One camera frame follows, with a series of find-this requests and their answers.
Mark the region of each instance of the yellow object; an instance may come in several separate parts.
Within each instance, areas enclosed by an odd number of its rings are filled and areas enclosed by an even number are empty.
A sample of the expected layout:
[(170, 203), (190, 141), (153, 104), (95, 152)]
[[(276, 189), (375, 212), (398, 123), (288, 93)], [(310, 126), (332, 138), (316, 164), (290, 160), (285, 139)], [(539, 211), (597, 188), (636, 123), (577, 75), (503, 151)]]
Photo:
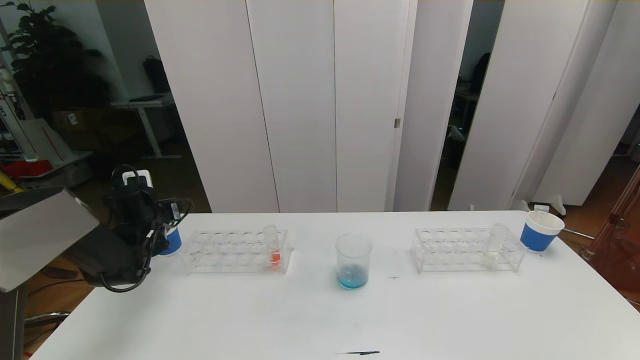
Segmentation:
[(5, 187), (7, 190), (13, 193), (21, 193), (24, 190), (16, 185), (10, 177), (8, 177), (4, 172), (0, 172), (0, 185)]

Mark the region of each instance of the cup with blue stripe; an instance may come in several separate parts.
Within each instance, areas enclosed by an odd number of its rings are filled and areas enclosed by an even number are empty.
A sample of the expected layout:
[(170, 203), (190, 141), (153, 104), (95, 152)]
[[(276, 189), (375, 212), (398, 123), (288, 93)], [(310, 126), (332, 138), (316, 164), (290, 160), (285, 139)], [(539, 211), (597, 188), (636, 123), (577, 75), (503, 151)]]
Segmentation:
[(564, 229), (564, 222), (545, 211), (530, 211), (520, 241), (531, 251), (543, 252)]

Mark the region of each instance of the blue liquid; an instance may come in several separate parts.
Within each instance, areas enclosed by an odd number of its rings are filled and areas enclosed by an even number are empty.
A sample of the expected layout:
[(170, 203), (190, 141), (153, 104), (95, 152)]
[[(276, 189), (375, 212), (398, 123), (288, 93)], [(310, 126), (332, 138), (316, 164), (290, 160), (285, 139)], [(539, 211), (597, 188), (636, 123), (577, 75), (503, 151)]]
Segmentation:
[(356, 264), (344, 265), (338, 269), (338, 283), (347, 289), (357, 289), (369, 280), (369, 271)]

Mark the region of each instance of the glass beaker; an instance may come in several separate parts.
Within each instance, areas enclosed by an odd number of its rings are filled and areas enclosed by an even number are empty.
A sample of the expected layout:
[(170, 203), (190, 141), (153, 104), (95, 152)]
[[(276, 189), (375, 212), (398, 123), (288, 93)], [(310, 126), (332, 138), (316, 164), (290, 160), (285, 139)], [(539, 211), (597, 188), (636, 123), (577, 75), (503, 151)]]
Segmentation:
[(335, 242), (338, 255), (338, 283), (354, 290), (369, 280), (369, 260), (373, 242), (366, 234), (343, 234)]

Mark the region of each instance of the black bag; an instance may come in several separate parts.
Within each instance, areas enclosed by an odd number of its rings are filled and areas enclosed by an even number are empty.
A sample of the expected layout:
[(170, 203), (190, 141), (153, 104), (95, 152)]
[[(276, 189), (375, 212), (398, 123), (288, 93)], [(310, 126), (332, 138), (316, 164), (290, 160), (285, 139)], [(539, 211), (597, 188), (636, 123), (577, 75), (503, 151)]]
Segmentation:
[(147, 76), (151, 81), (151, 86), (153, 86), (156, 94), (171, 92), (169, 81), (164, 73), (164, 66), (162, 66), (161, 60), (158, 60), (153, 56), (149, 56), (142, 65), (145, 67), (145, 72), (147, 73)]

